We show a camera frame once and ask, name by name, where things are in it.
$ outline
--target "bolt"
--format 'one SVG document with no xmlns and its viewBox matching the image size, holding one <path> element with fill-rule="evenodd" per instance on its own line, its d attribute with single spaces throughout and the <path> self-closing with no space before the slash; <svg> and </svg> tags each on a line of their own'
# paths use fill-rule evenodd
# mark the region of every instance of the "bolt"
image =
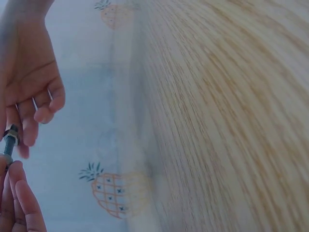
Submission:
<svg viewBox="0 0 309 232">
<path fill-rule="evenodd" d="M 17 145 L 19 142 L 18 127 L 16 125 L 13 124 L 11 128 L 4 133 L 4 140 L 5 140 L 5 148 L 2 155 L 6 159 L 7 163 L 6 170 L 8 170 L 9 166 L 13 163 L 12 153 L 14 146 Z"/>
</svg>

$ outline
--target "hand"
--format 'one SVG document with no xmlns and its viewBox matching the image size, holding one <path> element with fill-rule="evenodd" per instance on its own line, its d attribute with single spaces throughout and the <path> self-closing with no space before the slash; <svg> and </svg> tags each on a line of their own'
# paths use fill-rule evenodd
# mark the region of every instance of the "hand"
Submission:
<svg viewBox="0 0 309 232">
<path fill-rule="evenodd" d="M 27 184 L 23 165 L 15 161 L 6 173 L 0 157 L 0 231 L 46 232 L 38 201 Z"/>
<path fill-rule="evenodd" d="M 16 124 L 21 137 L 17 150 L 24 158 L 37 139 L 38 123 L 50 122 L 65 104 L 44 22 L 51 3 L 9 0 L 0 20 L 0 135 Z"/>
</svg>

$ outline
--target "threaded bolt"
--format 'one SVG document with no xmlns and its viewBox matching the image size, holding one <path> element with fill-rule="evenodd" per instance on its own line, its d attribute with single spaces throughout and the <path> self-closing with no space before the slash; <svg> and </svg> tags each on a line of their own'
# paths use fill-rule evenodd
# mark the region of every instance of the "threaded bolt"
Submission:
<svg viewBox="0 0 309 232">
<path fill-rule="evenodd" d="M 12 156 L 14 145 L 15 145 L 15 138 L 12 136 L 8 136 L 5 140 L 4 154 Z"/>
<path fill-rule="evenodd" d="M 10 130 L 18 132 L 18 127 L 13 124 Z M 5 148 L 4 148 L 3 155 L 5 156 L 6 162 L 7 162 L 6 170 L 8 170 L 9 166 L 13 163 L 12 153 L 13 153 L 15 143 L 16 143 L 15 137 L 10 136 L 10 135 L 5 137 Z"/>
</svg>

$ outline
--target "finger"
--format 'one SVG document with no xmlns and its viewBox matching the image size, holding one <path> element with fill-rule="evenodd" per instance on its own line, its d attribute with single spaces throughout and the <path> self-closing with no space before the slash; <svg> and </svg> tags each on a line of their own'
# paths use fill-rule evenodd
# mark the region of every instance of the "finger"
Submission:
<svg viewBox="0 0 309 232">
<path fill-rule="evenodd" d="M 28 231 L 46 232 L 43 215 L 37 199 L 25 180 L 15 186 L 17 198 L 24 211 Z"/>
<path fill-rule="evenodd" d="M 53 98 L 52 102 L 49 104 L 49 108 L 55 113 L 63 108 L 66 101 L 66 94 L 61 77 L 58 76 L 52 80 L 48 85 L 48 89 Z"/>
<path fill-rule="evenodd" d="M 6 107 L 6 115 L 7 115 L 7 123 L 6 123 L 7 127 L 9 128 L 12 124 L 17 125 L 18 127 L 18 135 L 20 143 L 17 147 L 17 150 L 21 157 L 27 159 L 29 157 L 29 147 L 24 144 L 23 127 L 16 106 L 12 105 Z"/>
<path fill-rule="evenodd" d="M 2 166 L 4 166 L 5 164 L 5 168 L 6 168 L 6 161 L 4 157 L 1 157 L 1 164 Z M 6 175 L 6 171 L 2 172 L 2 174 L 0 175 L 0 209 L 1 209 L 1 202 L 2 202 L 2 193 L 3 193 L 3 188 L 4 188 L 4 179 L 5 179 L 5 175 Z"/>
<path fill-rule="evenodd" d="M 33 146 L 38 137 L 39 125 L 34 120 L 35 106 L 32 99 L 17 104 L 19 117 L 23 125 L 23 142 L 26 146 Z"/>
<path fill-rule="evenodd" d="M 23 164 L 20 161 L 15 161 L 9 168 L 9 179 L 12 190 L 12 196 L 14 200 L 14 213 L 15 213 L 15 224 L 13 225 L 12 232 L 23 232 L 27 231 L 26 217 L 24 211 L 20 205 L 16 194 L 16 183 L 20 180 L 27 181 L 26 174 L 23 169 Z"/>
<path fill-rule="evenodd" d="M 49 104 L 52 100 L 49 96 L 48 90 L 45 89 L 38 93 L 34 97 L 34 101 L 38 108 L 34 115 L 34 119 L 39 123 L 49 123 L 53 119 L 54 113 L 49 109 Z"/>
<path fill-rule="evenodd" d="M 1 199 L 0 231 L 11 232 L 14 225 L 14 203 L 9 175 L 5 175 Z"/>
<path fill-rule="evenodd" d="M 0 156 L 0 176 L 4 175 L 5 168 L 6 168 L 6 159 L 4 156 Z"/>
<path fill-rule="evenodd" d="M 6 107 L 5 107 L 5 98 L 3 91 L 0 94 L 0 141 L 3 138 L 5 127 L 6 127 Z"/>
</svg>

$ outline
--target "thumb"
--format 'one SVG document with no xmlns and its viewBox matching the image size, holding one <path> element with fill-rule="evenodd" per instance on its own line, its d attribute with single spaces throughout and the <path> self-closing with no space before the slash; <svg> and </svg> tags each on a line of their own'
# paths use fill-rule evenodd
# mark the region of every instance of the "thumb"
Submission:
<svg viewBox="0 0 309 232">
<path fill-rule="evenodd" d="M 4 156 L 0 156 L 0 176 L 3 176 L 6 168 L 6 159 Z"/>
<path fill-rule="evenodd" d="M 15 186 L 17 198 L 25 216 L 28 231 L 46 232 L 43 215 L 37 199 L 25 180 L 19 180 Z"/>
</svg>

